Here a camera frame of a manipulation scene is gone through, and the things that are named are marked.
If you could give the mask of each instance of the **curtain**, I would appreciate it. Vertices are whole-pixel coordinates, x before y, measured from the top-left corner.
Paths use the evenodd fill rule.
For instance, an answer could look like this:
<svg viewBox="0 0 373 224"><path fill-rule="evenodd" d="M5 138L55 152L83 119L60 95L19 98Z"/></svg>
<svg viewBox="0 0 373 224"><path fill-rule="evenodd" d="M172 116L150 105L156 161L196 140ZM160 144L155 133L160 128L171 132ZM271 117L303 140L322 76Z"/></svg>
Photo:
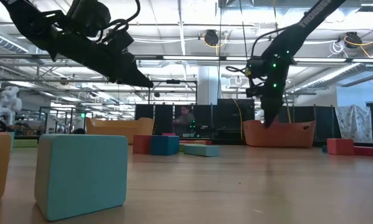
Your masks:
<svg viewBox="0 0 373 224"><path fill-rule="evenodd" d="M342 138L353 139L354 142L373 142L369 107L340 106L336 109L336 115Z"/></svg>

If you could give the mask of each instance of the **wooden table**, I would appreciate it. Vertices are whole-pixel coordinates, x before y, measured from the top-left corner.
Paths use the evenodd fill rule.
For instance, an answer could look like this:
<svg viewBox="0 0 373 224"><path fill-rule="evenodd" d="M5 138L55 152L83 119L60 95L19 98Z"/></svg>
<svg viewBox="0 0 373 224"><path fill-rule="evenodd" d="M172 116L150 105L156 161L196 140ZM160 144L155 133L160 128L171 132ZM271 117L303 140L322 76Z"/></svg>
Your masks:
<svg viewBox="0 0 373 224"><path fill-rule="evenodd" d="M36 149L11 155L0 223L45 223ZM55 223L373 224L373 158L222 146L221 157L132 155L125 204Z"/></svg>

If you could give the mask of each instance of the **pink block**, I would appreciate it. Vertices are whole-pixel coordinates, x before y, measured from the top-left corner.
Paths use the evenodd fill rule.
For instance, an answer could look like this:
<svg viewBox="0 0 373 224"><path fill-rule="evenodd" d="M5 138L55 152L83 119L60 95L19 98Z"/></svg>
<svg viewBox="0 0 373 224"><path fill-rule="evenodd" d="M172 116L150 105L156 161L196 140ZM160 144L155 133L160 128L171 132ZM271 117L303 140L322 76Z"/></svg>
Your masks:
<svg viewBox="0 0 373 224"><path fill-rule="evenodd" d="M133 154L150 154L151 136L134 135Z"/></svg>
<svg viewBox="0 0 373 224"><path fill-rule="evenodd" d="M372 156L373 157L373 147L365 146L354 146L354 152L357 156Z"/></svg>
<svg viewBox="0 0 373 224"><path fill-rule="evenodd" d="M355 154L354 141L352 139L328 139L328 153L353 156Z"/></svg>

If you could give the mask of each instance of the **orange basket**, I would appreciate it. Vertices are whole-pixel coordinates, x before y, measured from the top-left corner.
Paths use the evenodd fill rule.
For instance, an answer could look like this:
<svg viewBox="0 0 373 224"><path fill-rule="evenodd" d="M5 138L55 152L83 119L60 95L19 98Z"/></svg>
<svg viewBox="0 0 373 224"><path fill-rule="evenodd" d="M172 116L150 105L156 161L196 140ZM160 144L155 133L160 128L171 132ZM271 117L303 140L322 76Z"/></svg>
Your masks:
<svg viewBox="0 0 373 224"><path fill-rule="evenodd" d="M253 147L312 147L316 121L277 123L265 128L261 121L244 121L246 143Z"/></svg>

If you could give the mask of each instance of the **white robot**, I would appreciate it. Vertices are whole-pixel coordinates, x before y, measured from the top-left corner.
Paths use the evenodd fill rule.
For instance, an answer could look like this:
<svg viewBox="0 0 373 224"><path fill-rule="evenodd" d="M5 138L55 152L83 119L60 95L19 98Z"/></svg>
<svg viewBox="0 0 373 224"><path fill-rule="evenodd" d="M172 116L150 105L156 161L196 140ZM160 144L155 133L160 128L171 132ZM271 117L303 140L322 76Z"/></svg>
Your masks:
<svg viewBox="0 0 373 224"><path fill-rule="evenodd" d="M0 100L0 116L4 116L6 125L14 124L16 112L22 109L22 100L17 97L19 88L15 86L8 86L1 93Z"/></svg>

